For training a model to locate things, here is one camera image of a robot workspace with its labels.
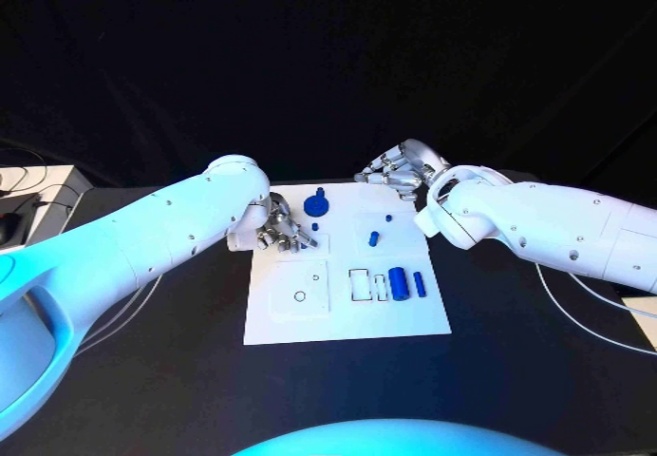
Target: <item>table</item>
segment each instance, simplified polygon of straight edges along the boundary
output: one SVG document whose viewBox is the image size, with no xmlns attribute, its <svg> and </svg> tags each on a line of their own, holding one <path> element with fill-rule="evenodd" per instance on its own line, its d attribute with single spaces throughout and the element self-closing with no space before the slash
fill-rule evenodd
<svg viewBox="0 0 657 456">
<path fill-rule="evenodd" d="M 151 191 L 92 189 L 68 228 Z M 0 453 L 231 454 L 301 428 L 393 417 L 490 428 L 571 454 L 657 449 L 657 358 L 572 324 L 500 242 L 428 244 L 451 335 L 245 347 L 251 253 L 219 242 L 74 359 Z M 631 314 L 543 271 L 572 315 L 650 349 Z M 608 284 L 588 284 L 618 300 Z"/>
</svg>

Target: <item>black backdrop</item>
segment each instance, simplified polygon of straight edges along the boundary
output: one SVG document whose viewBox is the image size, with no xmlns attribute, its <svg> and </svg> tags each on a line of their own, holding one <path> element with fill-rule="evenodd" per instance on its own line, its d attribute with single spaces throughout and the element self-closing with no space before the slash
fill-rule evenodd
<svg viewBox="0 0 657 456">
<path fill-rule="evenodd" d="M 653 3 L 4 0 L 0 137 L 118 185 L 229 151 L 343 178 L 411 137 L 650 204 Z"/>
</svg>

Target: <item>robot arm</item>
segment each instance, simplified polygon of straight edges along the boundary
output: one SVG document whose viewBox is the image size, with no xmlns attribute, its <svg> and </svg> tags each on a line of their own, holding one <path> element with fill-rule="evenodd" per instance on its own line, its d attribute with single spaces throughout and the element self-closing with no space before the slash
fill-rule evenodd
<svg viewBox="0 0 657 456">
<path fill-rule="evenodd" d="M 529 261 L 657 294 L 657 211 L 576 188 L 513 183 L 481 166 L 450 168 L 419 144 L 415 140 L 403 142 L 354 179 L 392 183 L 399 197 L 408 200 L 419 185 L 409 192 L 411 186 L 399 188 L 392 179 L 392 165 L 403 162 L 412 175 L 406 182 L 429 186 L 427 208 L 415 218 L 428 237 L 442 233 L 461 249 L 494 238 Z M 373 171 L 380 167 L 385 169 L 378 175 Z"/>
<path fill-rule="evenodd" d="M 0 440 L 42 406 L 110 306 L 219 239 L 245 250 L 282 236 L 285 246 L 316 246 L 254 160 L 228 156 L 107 217 L 0 256 Z"/>
</svg>

